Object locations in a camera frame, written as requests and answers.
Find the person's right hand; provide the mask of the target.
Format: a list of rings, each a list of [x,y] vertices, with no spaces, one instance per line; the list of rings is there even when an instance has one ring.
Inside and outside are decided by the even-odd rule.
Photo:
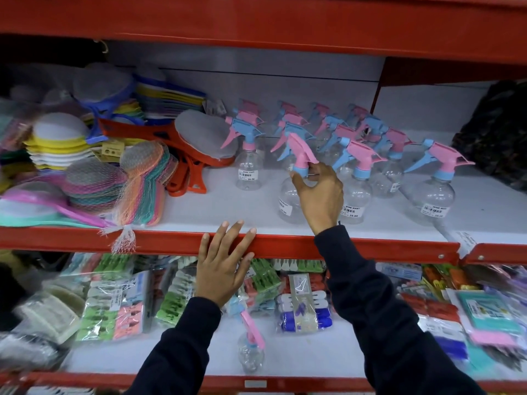
[[[310,177],[314,186],[302,194],[300,207],[314,235],[338,224],[340,211],[344,204],[344,186],[334,170],[324,164],[310,164]]]

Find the person's left hand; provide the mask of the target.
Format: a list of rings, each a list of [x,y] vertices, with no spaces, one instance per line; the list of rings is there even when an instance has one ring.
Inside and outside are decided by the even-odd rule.
[[[230,255],[225,257],[225,233],[232,225],[224,221],[214,235],[210,234],[208,259],[199,263],[197,261],[197,276],[194,295],[206,298],[223,307],[244,283],[245,278],[238,277],[240,260],[249,252],[247,251],[257,229],[251,228],[236,245]]]

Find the clear spray bottle pink trigger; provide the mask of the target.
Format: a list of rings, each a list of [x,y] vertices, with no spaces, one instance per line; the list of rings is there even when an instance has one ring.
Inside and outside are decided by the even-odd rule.
[[[293,132],[287,135],[286,143],[286,150],[284,150],[279,160],[293,155],[295,160],[290,171],[297,173],[301,177],[302,182],[307,186],[313,186],[313,183],[310,183],[308,180],[309,166],[310,164],[317,164],[319,162],[315,158],[313,151],[306,143],[306,140]],[[300,198],[290,176],[287,176],[280,185],[278,193],[278,215],[290,224],[303,224],[305,222],[300,207]]]

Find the person's left forearm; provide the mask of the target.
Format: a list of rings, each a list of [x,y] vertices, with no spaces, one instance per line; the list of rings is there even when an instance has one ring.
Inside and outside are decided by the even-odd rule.
[[[191,298],[176,326],[162,334],[123,395],[197,395],[220,319],[220,307],[213,301]]]

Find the person's right forearm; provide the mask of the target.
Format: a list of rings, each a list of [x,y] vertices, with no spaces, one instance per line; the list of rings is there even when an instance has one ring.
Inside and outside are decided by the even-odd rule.
[[[330,272],[334,308],[353,326],[377,395],[486,395],[419,327],[417,314],[360,255],[345,226],[319,232],[314,242]]]

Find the small spray bottle pink nozzle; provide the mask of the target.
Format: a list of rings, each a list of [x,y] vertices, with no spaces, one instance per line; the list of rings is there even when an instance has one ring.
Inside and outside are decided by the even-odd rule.
[[[238,340],[238,359],[246,374],[255,374],[264,365],[266,341],[251,317],[244,298],[238,298],[236,312],[245,328]]]

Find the net bag of coloured strainers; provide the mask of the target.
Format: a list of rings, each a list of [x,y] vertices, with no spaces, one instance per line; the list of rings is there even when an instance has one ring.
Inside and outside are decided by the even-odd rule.
[[[156,225],[166,199],[166,185],[178,166],[167,145],[146,140],[126,149],[116,166],[90,157],[74,162],[64,174],[62,191],[71,206],[106,216],[101,233],[120,232],[112,253],[136,248],[135,229]]]

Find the pile of clothes peg packets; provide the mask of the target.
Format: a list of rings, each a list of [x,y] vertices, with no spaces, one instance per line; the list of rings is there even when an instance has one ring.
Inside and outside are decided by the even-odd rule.
[[[138,271],[130,274],[132,255],[75,253],[63,276],[91,274],[80,316],[76,341],[117,341],[142,335],[152,320],[174,327],[194,296],[197,257],[167,256],[154,261],[139,256]],[[245,281],[221,309],[245,326],[241,348],[265,352],[264,335],[254,317],[274,314],[277,330],[284,335],[305,335],[333,326],[330,296],[322,273],[325,263],[311,259],[253,259]],[[462,368],[484,370],[498,363],[522,371],[527,353],[516,344],[521,336],[504,332],[492,337],[462,322],[463,309],[442,302],[430,293],[424,281],[400,287],[397,296],[408,302],[419,318],[418,325],[430,332],[442,350]]]

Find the group of clear spray bottles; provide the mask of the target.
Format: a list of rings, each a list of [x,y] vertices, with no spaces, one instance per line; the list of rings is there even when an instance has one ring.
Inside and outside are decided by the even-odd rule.
[[[402,192],[409,202],[403,211],[410,219],[421,225],[438,225],[455,202],[451,185],[455,169],[474,165],[456,149],[434,139],[412,141],[405,132],[385,125],[356,105],[350,121],[314,103],[311,118],[316,116],[321,118],[320,126],[309,132],[309,120],[294,105],[281,103],[274,121],[278,140],[271,152],[281,149],[283,153],[291,132],[306,140],[315,158],[330,166],[342,181],[340,218],[348,224],[363,223],[373,198],[388,199]],[[282,160],[290,171],[295,157]]]

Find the packets of pale sponges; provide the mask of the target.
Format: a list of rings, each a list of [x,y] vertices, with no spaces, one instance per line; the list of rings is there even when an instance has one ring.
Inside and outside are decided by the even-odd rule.
[[[81,327],[85,308],[82,285],[46,281],[43,287],[14,308],[22,322],[17,330],[41,334],[58,345]]]

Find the pink and teal strainers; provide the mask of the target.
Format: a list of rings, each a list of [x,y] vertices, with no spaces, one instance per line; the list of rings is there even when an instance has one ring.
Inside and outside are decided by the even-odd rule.
[[[106,228],[114,224],[69,205],[58,186],[33,181],[14,186],[0,196],[0,226]]]

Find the white shelf price label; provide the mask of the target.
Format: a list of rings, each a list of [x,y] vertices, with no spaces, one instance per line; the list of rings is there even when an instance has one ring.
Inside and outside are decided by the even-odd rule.
[[[464,259],[474,250],[478,245],[478,242],[471,233],[465,231],[452,231],[450,232],[454,242],[458,242],[459,249],[458,255],[460,259]]]

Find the stack of yellow white strainers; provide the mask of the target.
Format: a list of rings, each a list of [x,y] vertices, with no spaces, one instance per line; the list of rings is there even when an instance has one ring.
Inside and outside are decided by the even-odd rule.
[[[88,126],[82,119],[64,112],[39,117],[23,143],[37,170],[64,171],[71,164],[94,157],[86,142]]]

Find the stack of blue rimmed strainers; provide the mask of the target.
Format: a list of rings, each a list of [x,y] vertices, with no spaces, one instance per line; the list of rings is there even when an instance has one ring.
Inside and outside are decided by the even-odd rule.
[[[172,82],[160,68],[142,63],[130,73],[111,64],[93,63],[78,70],[73,97],[93,116],[88,144],[104,142],[99,119],[134,125],[161,125],[181,112],[202,112],[206,94]]]

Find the dark patterned cloth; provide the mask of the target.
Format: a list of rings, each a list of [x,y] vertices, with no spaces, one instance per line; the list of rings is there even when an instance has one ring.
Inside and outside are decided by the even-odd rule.
[[[480,171],[527,194],[527,80],[491,85],[452,147]]]

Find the red metal shelving unit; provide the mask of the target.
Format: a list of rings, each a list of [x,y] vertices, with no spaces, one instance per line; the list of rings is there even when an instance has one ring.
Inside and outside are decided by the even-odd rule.
[[[527,66],[527,0],[2,0],[0,35],[367,54]],[[0,383],[125,389],[132,374],[0,373]],[[245,389],[244,380],[267,380]],[[202,391],[370,392],[366,379],[207,376]]]

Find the teal and pink packet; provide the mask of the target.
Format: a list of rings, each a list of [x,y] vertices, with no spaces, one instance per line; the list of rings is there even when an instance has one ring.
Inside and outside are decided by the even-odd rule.
[[[454,291],[451,297],[470,340],[480,346],[527,349],[524,328],[497,295],[484,291]]]

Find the orange handled mesh strainers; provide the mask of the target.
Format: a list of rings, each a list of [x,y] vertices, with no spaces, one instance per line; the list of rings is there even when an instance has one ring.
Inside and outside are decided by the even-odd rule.
[[[159,126],[131,125],[102,118],[97,123],[107,137],[157,140],[175,151],[179,164],[166,185],[173,198],[188,191],[205,194],[203,169],[231,166],[238,150],[237,143],[221,148],[229,134],[224,119],[193,110],[184,111],[170,123]]]

